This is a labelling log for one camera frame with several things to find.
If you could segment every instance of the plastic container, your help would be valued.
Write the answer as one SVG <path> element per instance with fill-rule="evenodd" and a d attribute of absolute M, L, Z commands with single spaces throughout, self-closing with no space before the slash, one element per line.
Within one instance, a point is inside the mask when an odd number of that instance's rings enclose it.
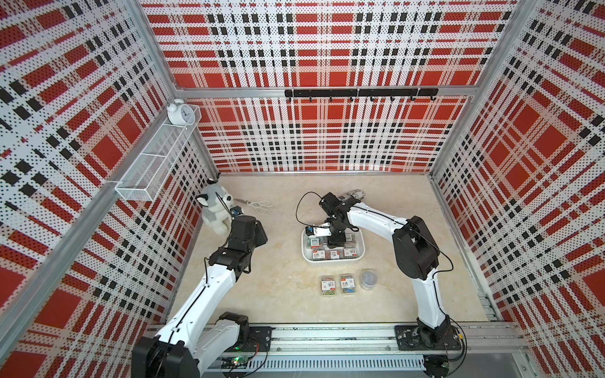
<path fill-rule="evenodd" d="M 355 278 L 351 273 L 341 275 L 342 295 L 355 294 Z"/>
<path fill-rule="evenodd" d="M 378 283 L 378 275 L 372 269 L 364 269 L 359 278 L 359 285 L 366 289 L 372 290 Z"/>
<path fill-rule="evenodd" d="M 357 258 L 357 248 L 346 248 L 342 250 L 342 258 L 344 259 L 356 259 Z"/>
<path fill-rule="evenodd" d="M 340 260 L 342 258 L 342 250 L 330 249 L 330 260 Z"/>
<path fill-rule="evenodd" d="M 365 253 L 365 244 L 364 244 L 364 236 L 361 233 L 361 230 L 359 230 L 358 232 L 351 232 L 352 236 L 353 236 L 353 241 L 347 242 L 345 244 L 345 247 L 339 247 L 339 248 L 334 248 L 334 249 L 328 249 L 327 246 L 325 246 L 327 244 L 327 238 L 322 236 L 321 238 L 311 238 L 311 239 L 319 239 L 318 241 L 320 243 L 322 243 L 322 245 L 318 248 L 318 247 L 310 247 L 310 239 L 309 237 L 307 237 L 307 234 L 305 233 L 305 230 L 302 229 L 302 235 L 301 235 L 301 253 L 302 253 L 302 257 L 307 261 L 310 262 L 312 264 L 319 264 L 319 263 L 338 263 L 338 262 L 352 262 L 352 261 L 356 261 L 361 259 L 364 256 Z M 355 258 L 345 258 L 344 256 L 344 249 L 355 249 L 355 252 L 357 254 L 357 256 Z M 325 259 L 321 260 L 321 259 L 313 259 L 313 251 L 314 250 L 325 250 Z M 336 250 L 339 252 L 338 255 L 338 259 L 331 259 L 330 255 L 329 255 L 329 251 L 332 250 Z"/>
<path fill-rule="evenodd" d="M 335 296 L 336 295 L 336 281 L 334 276 L 322 276 L 321 277 L 321 296 Z"/>
<path fill-rule="evenodd" d="M 326 258 L 325 250 L 322 247 L 313 248 L 313 261 L 323 261 Z"/>

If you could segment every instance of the round plastic container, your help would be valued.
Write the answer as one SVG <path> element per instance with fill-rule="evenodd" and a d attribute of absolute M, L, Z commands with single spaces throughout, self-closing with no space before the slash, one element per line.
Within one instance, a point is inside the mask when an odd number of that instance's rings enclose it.
<path fill-rule="evenodd" d="M 361 272 L 361 277 L 359 278 L 359 285 L 366 289 L 372 290 L 374 286 L 378 283 L 378 276 L 371 269 L 364 269 Z"/>

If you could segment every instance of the plastic storage tray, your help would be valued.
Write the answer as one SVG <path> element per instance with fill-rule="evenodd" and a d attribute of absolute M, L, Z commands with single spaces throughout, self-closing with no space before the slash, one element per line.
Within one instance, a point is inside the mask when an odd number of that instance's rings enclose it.
<path fill-rule="evenodd" d="M 318 261 L 314 261 L 313 260 L 313 250 L 311 248 L 307 248 L 307 234 L 305 233 L 304 228 L 302 229 L 302 235 L 301 235 L 301 251 L 302 251 L 302 257 L 307 260 L 308 262 L 311 262 L 312 264 L 319 264 L 321 262 L 332 262 L 332 263 L 339 263 L 339 262 L 353 262 L 353 261 L 357 261 L 359 259 L 361 259 L 364 254 L 365 254 L 365 244 L 364 244 L 364 236 L 361 233 L 361 229 L 358 232 L 353 232 L 351 230 L 347 230 L 347 233 L 352 233 L 355 235 L 355 241 L 356 241 L 356 248 L 357 248 L 357 258 L 354 259 L 339 259 L 339 260 L 318 260 Z M 343 251 L 344 248 L 343 247 L 338 247 L 338 248 L 327 248 L 327 250 L 329 249 L 338 249 L 340 251 Z"/>

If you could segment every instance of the mounting plate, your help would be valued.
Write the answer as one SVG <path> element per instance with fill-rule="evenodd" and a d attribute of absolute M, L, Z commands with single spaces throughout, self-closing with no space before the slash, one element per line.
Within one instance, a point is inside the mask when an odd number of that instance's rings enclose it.
<path fill-rule="evenodd" d="M 414 335 L 417 333 L 418 326 L 414 325 L 396 325 L 395 339 L 399 350 L 428 350 L 420 344 L 420 337 Z M 443 343 L 436 345 L 431 350 L 461 350 L 462 344 L 456 328 L 451 326 L 449 332 L 445 335 Z"/>
<path fill-rule="evenodd" d="M 248 337 L 258 340 L 259 343 L 265 346 L 259 346 L 258 353 L 264 353 L 265 351 L 271 348 L 271 331 L 273 328 L 271 327 L 250 327 L 250 331 L 248 332 Z M 225 352 L 255 352 L 257 350 L 257 345 L 254 342 L 249 342 L 244 348 L 236 350 L 235 348 L 229 348 Z"/>

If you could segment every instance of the stuffed husky toy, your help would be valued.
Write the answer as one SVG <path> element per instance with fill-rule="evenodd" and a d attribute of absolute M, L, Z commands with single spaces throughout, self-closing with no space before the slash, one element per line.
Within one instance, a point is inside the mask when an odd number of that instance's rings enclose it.
<path fill-rule="evenodd" d="M 217 181 L 208 180 L 208 185 L 201 190 L 201 194 L 195 199 L 204 207 L 201 212 L 201 219 L 204 223 L 217 234 L 226 236 L 228 229 L 224 221 L 231 216 L 221 204 L 218 196 L 222 198 L 228 209 L 233 207 L 233 197 Z"/>

